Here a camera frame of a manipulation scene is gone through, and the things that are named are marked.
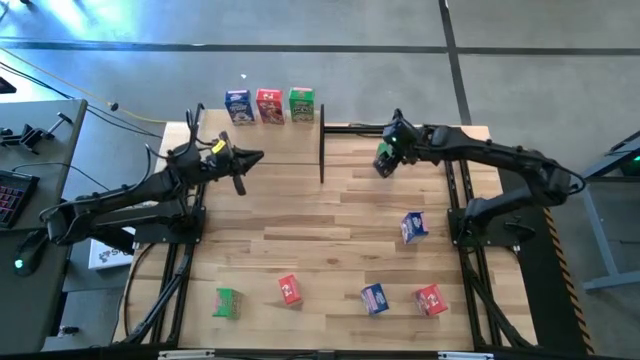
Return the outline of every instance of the gray floor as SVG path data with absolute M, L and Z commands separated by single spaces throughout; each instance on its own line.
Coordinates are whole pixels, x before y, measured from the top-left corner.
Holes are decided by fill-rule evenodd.
M 640 2 L 635 0 L 449 0 L 457 44 L 467 47 L 640 47 Z M 320 44 L 443 46 L 437 0 L 34 0 L 12 1 L 0 37 L 150 43 Z M 318 53 L 141 53 L 19 50 L 17 54 L 74 84 L 148 117 L 180 120 L 202 101 L 222 106 L 224 90 L 311 86 L 327 106 L 328 121 L 384 123 L 395 107 L 414 123 L 459 124 L 446 55 Z M 30 74 L 46 78 L 0 53 Z M 640 57 L 461 56 L 473 124 L 489 125 L 496 141 L 522 144 L 581 171 L 614 143 L 638 130 Z M 52 99 L 55 94 L 1 74 L 19 93 L 0 101 Z M 77 91 L 48 78 L 75 96 Z M 162 126 L 139 124 L 154 133 Z M 88 116 L 74 165 L 109 187 L 142 174 L 145 142 Z M 125 161 L 122 153 L 131 160 Z M 66 195 L 94 191 L 70 175 Z M 554 209 L 576 286 L 604 275 L 580 198 Z M 618 251 L 633 268 L 637 249 Z M 77 291 L 65 321 L 98 318 L 83 307 L 123 286 L 123 273 L 84 269 L 83 252 L 65 288 Z M 640 353 L 640 285 L 585 294 L 580 300 L 599 354 Z M 77 300 L 86 297 L 85 301 Z M 116 301 L 104 302 L 115 314 Z M 90 327 L 82 341 L 108 341 L 115 315 Z

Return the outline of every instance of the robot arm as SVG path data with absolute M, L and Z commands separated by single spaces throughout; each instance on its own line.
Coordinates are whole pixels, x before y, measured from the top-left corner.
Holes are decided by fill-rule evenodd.
M 491 140 L 475 140 L 460 128 L 438 125 L 415 128 L 399 109 L 396 109 L 392 123 L 384 129 L 382 138 L 384 144 L 374 161 L 382 177 L 391 175 L 400 163 L 413 165 L 417 161 L 430 161 L 437 165 L 442 160 L 463 159 L 511 170 L 522 176 L 526 187 L 491 199 L 475 198 L 469 202 L 465 220 L 478 230 L 485 229 L 497 215 L 525 206 L 561 205 L 570 194 L 577 192 L 570 185 L 573 173 L 538 151 L 495 144 Z
M 262 151 L 242 150 L 233 146 L 226 132 L 220 133 L 219 139 L 212 142 L 202 142 L 197 139 L 198 124 L 187 113 L 187 123 L 191 131 L 188 143 L 168 151 L 168 156 L 161 156 L 167 162 L 167 166 L 134 186 L 123 185 L 122 188 L 104 193 L 80 196 L 74 201 L 63 203 L 44 210 L 40 216 L 46 223 L 49 231 L 49 239 L 60 245 L 68 245 L 80 242 L 87 237 L 99 239 L 117 238 L 119 235 L 127 236 L 120 230 L 124 226 L 144 223 L 188 222 L 186 194 L 191 188 L 203 185 L 209 181 L 230 176 L 239 195 L 245 195 L 246 191 L 240 178 L 245 175 L 258 161 L 262 159 Z M 198 148 L 195 142 L 207 145 L 206 148 Z M 206 152 L 202 159 L 201 152 Z M 160 216 L 157 213 L 131 218 L 125 209 L 146 201 L 158 203 L 178 200 L 181 205 L 181 213 L 173 216 Z M 105 218 L 118 218 L 119 221 L 111 222 Z M 130 253 L 130 241 L 126 245 L 113 244 L 125 253 Z

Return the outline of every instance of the desk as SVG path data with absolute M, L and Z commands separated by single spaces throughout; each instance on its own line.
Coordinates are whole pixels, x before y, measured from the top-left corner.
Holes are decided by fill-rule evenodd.
M 458 253 L 447 229 L 450 205 L 443 166 L 402 166 L 392 178 L 381 179 L 371 165 L 379 139 L 327 135 L 325 183 L 320 184 L 318 140 L 313 140 L 318 125 L 287 123 L 271 130 L 268 125 L 252 129 L 227 124 L 225 112 L 207 111 L 201 138 L 228 128 L 232 142 L 263 149 L 265 161 L 244 178 L 244 197 L 235 194 L 229 179 L 207 188 L 207 224 L 194 255 L 180 347 L 472 349 Z M 260 135 L 278 129 L 282 137 Z M 464 130 L 476 138 L 489 137 L 487 127 Z M 289 136 L 294 141 L 286 143 Z M 169 124 L 162 148 L 187 137 L 184 124 Z M 291 157 L 278 155 L 287 154 L 284 150 Z M 469 166 L 477 196 L 501 192 L 495 168 Z M 425 211 L 430 235 L 421 244 L 405 246 L 399 224 L 410 210 Z M 132 324 L 158 295 L 166 249 L 159 245 L 150 251 L 132 283 Z M 487 248 L 486 253 L 497 303 L 535 343 L 517 259 L 504 249 Z M 288 274 L 298 278 L 304 299 L 300 310 L 283 304 L 278 279 Z M 376 282 L 382 283 L 390 310 L 370 318 L 360 290 Z M 412 292 L 432 283 L 439 284 L 449 310 L 426 318 L 418 315 Z M 239 320 L 211 316 L 217 287 L 245 295 Z M 483 309 L 480 318 L 488 338 Z M 114 340 L 122 338 L 121 324 Z
M 11 170 L 14 166 L 46 161 L 71 163 L 75 144 L 80 133 L 86 110 L 85 100 L 59 100 L 0 104 L 2 123 L 14 133 L 22 131 L 24 123 L 48 129 L 63 112 L 74 121 L 74 126 L 62 124 L 54 132 L 56 139 L 43 140 L 34 155 L 23 149 L 0 148 L 0 168 Z M 25 209 L 17 228 L 38 227 L 37 215 L 41 209 L 60 202 L 68 169 L 60 165 L 34 166 L 22 172 L 40 177 L 38 189 Z M 13 273 L 13 257 L 17 244 L 24 239 L 27 230 L 0 230 L 0 354 L 40 351 L 49 335 L 57 310 L 64 280 L 64 267 L 70 248 L 47 245 L 42 263 L 29 277 Z

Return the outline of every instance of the cardboard box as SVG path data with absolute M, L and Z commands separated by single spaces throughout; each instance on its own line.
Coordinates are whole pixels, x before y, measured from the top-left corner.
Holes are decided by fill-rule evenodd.
M 448 309 L 436 284 L 420 289 L 414 295 L 422 315 L 433 316 Z
M 380 283 L 362 289 L 360 296 L 369 315 L 376 315 L 389 310 L 389 303 L 387 303 L 387 298 L 384 296 Z
M 282 91 L 258 89 L 256 92 L 256 105 L 263 123 L 284 125 Z
M 291 120 L 295 122 L 313 122 L 313 99 L 315 92 L 310 88 L 294 87 L 289 90 L 289 108 Z
M 429 235 L 429 229 L 424 221 L 424 211 L 414 211 L 407 214 L 400 224 L 402 240 L 406 244 L 417 244 Z
M 253 125 L 256 123 L 251 109 L 251 92 L 249 90 L 230 90 L 224 96 L 233 125 Z
M 213 316 L 227 319 L 240 317 L 242 294 L 229 288 L 217 288 L 216 300 L 213 304 Z
M 284 303 L 287 305 L 298 305 L 302 303 L 298 281 L 294 275 L 288 275 L 278 280 L 280 290 L 284 296 Z

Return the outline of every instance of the wooden table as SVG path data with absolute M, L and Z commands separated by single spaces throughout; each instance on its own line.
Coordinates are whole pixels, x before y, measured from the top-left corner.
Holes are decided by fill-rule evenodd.
M 230 124 L 226 112 L 209 110 L 200 137 L 211 139 L 226 129 L 239 147 L 266 155 L 244 178 L 246 196 L 235 194 L 230 179 L 207 187 L 207 224 L 194 256 L 180 347 L 472 349 L 460 262 L 447 229 L 443 166 L 400 166 L 391 178 L 381 179 L 371 165 L 380 139 L 327 135 L 325 183 L 320 184 L 318 124 Z M 463 129 L 478 139 L 489 137 L 485 126 Z M 162 150 L 187 137 L 184 124 L 168 124 Z M 502 192 L 495 168 L 469 167 L 476 196 Z M 430 235 L 406 246 L 400 221 L 413 210 L 425 211 Z M 159 245 L 150 251 L 132 283 L 131 326 L 158 296 L 166 250 Z M 516 257 L 498 248 L 486 253 L 497 303 L 535 343 Z M 288 274 L 299 281 L 300 310 L 283 303 L 278 279 Z M 376 282 L 382 283 L 390 310 L 371 318 L 360 290 Z M 412 292 L 433 283 L 449 310 L 426 318 L 418 314 Z M 245 295 L 239 320 L 211 316 L 218 287 Z M 165 333 L 173 303 L 168 309 Z M 483 309 L 480 317 L 488 339 Z M 123 338 L 121 324 L 114 340 Z

